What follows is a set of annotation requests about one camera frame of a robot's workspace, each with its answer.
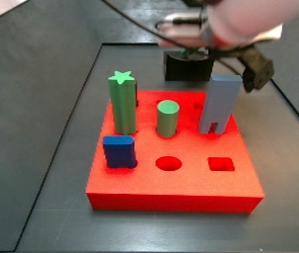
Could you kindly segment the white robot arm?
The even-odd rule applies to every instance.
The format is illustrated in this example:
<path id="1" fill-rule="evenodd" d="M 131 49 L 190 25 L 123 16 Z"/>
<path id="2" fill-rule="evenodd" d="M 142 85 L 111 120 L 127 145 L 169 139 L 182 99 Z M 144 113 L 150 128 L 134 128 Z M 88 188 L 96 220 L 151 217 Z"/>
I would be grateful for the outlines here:
<path id="1" fill-rule="evenodd" d="M 253 43 L 299 16 L 299 0 L 203 0 L 207 21 L 199 30 L 159 25 L 161 34 L 187 46 L 227 50 Z"/>

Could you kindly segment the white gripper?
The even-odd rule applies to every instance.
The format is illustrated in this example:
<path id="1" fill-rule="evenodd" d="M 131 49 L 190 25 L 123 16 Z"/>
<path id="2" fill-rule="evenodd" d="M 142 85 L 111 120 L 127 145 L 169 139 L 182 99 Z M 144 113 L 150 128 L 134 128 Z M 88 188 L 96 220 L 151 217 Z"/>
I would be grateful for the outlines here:
<path id="1" fill-rule="evenodd" d="M 278 41 L 282 36 L 282 26 L 259 33 L 255 37 L 242 42 L 233 43 L 223 41 L 214 33 L 210 33 L 210 40 L 203 41 L 205 27 L 209 25 L 206 14 L 174 13 L 167 15 L 157 24 L 155 28 L 162 35 L 158 44 L 162 46 L 177 46 L 179 43 L 190 47 L 206 46 L 217 49 L 242 48 L 258 42 Z"/>

